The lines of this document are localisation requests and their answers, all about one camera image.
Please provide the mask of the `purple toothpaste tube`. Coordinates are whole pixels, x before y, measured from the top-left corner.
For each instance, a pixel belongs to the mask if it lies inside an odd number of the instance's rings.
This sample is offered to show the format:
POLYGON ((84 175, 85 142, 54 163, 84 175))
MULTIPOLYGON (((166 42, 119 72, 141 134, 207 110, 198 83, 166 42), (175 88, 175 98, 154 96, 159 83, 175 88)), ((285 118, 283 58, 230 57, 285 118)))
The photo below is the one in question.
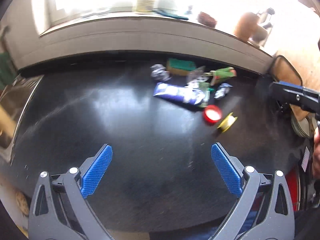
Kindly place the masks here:
POLYGON ((153 96, 191 106, 208 106, 207 92, 189 86, 181 87, 168 83, 157 83, 153 91, 153 96))

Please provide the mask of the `wooden board black frame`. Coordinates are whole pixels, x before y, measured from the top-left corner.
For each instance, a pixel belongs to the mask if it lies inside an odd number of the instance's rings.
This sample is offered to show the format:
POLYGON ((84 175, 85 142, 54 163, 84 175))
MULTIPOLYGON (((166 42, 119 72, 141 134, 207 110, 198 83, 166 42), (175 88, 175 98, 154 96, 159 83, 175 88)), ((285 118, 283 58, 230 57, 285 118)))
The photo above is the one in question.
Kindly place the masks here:
POLYGON ((276 81, 284 81, 302 86, 303 80, 299 72, 283 55, 276 55, 269 66, 268 74, 276 81))

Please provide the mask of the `blue white wrapper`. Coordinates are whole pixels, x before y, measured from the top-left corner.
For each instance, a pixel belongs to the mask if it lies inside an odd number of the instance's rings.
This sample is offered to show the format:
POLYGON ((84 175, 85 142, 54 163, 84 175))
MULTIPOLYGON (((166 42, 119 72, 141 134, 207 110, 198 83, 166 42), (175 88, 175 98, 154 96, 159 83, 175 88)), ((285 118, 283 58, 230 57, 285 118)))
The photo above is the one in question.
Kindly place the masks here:
POLYGON ((154 64, 150 67, 151 77, 159 82, 166 82, 171 79, 170 73, 162 64, 154 64))

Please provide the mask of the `stainless steel sink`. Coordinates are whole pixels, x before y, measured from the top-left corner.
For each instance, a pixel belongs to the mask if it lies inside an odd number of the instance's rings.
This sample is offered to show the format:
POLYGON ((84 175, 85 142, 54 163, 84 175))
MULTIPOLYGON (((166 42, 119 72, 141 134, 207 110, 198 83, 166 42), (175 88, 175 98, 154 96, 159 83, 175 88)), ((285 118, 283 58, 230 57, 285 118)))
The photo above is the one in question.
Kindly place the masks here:
POLYGON ((29 102, 31 102, 42 78, 42 75, 28 79, 18 77, 12 85, 5 87, 1 94, 1 106, 7 111, 12 120, 16 122, 16 129, 12 138, 1 130, 1 159, 7 163, 12 163, 14 157, 13 148, 18 129, 29 102))

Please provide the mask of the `yellow spool white thread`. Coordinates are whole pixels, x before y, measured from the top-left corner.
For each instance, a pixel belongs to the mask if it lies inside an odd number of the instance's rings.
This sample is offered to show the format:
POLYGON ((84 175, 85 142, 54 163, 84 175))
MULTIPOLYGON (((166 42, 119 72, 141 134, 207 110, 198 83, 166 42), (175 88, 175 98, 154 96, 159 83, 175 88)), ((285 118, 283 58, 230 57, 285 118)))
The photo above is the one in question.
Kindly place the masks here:
POLYGON ((221 133, 227 131, 237 120, 237 116, 233 115, 233 112, 229 113, 217 127, 221 133))

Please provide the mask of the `green and yellow sponge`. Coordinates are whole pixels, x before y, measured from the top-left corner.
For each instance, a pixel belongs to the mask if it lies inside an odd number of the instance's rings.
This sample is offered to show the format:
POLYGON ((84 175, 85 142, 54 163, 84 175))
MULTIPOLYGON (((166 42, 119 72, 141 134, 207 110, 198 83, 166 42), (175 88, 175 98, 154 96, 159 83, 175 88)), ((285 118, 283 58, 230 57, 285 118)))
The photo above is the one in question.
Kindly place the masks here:
POLYGON ((169 58, 167 60, 166 69, 172 75, 187 76, 196 69, 196 64, 193 61, 169 58))

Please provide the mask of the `yellow cutting board in sink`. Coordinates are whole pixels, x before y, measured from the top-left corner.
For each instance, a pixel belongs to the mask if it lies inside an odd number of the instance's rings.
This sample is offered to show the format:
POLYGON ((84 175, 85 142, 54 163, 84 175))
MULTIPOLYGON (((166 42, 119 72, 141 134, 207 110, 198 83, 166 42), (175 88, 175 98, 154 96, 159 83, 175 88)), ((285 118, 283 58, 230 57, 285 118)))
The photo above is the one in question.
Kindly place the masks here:
POLYGON ((0 106, 0 124, 3 130, 9 137, 13 137, 16 129, 16 122, 12 120, 7 111, 0 106))

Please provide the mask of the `teal cloth on sill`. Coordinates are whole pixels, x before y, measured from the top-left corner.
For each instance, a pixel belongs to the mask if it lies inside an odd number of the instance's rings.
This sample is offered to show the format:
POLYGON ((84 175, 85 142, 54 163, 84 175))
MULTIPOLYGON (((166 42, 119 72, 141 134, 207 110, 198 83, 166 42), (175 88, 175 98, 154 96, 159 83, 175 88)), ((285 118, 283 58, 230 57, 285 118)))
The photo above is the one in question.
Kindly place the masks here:
POLYGON ((188 21, 189 20, 188 17, 180 16, 180 15, 176 15, 176 14, 171 14, 171 13, 168 13, 168 12, 162 10, 162 9, 153 9, 152 11, 154 13, 156 13, 156 14, 161 15, 161 16, 173 18, 173 19, 176 19, 176 20, 183 20, 183 21, 188 21))

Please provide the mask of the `green cloth by sink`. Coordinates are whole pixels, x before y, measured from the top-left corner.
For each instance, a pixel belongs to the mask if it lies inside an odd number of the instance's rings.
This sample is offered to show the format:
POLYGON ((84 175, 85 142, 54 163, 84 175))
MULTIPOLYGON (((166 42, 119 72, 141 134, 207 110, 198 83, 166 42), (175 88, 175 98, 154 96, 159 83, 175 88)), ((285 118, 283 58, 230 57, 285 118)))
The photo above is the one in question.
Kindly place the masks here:
POLYGON ((0 56, 1 90, 3 90, 7 85, 12 84, 15 77, 16 77, 16 73, 12 66, 12 62, 9 57, 9 54, 1 53, 1 56, 0 56))

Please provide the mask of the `brown scrubber on sill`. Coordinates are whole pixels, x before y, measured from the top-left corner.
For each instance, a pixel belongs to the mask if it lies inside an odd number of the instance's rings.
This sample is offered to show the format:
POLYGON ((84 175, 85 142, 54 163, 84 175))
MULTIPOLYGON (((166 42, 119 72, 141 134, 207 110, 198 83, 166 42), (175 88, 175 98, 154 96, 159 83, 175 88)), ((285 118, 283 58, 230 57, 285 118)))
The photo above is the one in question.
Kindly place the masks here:
POLYGON ((208 15, 207 13, 204 12, 200 12, 198 17, 197 17, 197 21, 202 24, 205 25, 207 27, 211 27, 211 28, 215 28, 217 21, 210 15, 208 15))

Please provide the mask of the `red jar lid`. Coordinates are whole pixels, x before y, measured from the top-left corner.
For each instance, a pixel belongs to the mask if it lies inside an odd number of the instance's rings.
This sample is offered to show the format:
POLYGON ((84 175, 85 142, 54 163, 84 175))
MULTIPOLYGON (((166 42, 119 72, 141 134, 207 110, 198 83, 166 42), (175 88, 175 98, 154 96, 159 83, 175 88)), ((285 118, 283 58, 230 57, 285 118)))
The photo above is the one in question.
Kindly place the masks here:
POLYGON ((207 124, 214 125, 222 118, 222 111, 216 105, 208 105, 204 108, 203 117, 207 124))

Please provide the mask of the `floral ceramic pot lid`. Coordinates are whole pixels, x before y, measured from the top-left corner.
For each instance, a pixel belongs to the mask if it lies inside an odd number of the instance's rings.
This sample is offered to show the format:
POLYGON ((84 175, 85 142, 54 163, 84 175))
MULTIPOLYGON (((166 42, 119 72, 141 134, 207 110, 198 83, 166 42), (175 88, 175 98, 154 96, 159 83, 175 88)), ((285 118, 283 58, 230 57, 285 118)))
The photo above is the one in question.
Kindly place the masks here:
POLYGON ((16 203, 24 216, 29 216, 29 205, 25 195, 21 191, 16 191, 16 203))

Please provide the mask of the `silver pill blister pack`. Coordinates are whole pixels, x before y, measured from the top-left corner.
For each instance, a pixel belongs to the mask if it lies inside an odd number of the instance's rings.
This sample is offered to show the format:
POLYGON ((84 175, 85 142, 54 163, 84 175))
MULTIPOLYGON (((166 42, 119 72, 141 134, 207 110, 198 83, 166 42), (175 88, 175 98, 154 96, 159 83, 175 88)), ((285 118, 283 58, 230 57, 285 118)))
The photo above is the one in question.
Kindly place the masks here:
POLYGON ((187 75, 187 84, 193 81, 198 81, 198 82, 207 81, 209 77, 207 77, 204 74, 205 68, 206 68, 205 66, 201 66, 189 72, 187 75))

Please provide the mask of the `green plastic packaging piece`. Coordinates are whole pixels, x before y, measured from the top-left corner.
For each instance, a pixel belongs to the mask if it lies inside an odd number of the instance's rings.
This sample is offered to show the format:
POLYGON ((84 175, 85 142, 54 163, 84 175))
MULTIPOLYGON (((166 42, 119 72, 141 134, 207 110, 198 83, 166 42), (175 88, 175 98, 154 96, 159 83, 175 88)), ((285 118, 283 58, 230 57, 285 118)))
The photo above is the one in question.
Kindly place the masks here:
POLYGON ((236 77, 237 73, 233 67, 226 67, 226 68, 220 68, 217 70, 211 70, 209 72, 205 72, 204 76, 212 77, 210 85, 214 86, 214 85, 220 84, 220 83, 222 83, 232 77, 236 77))

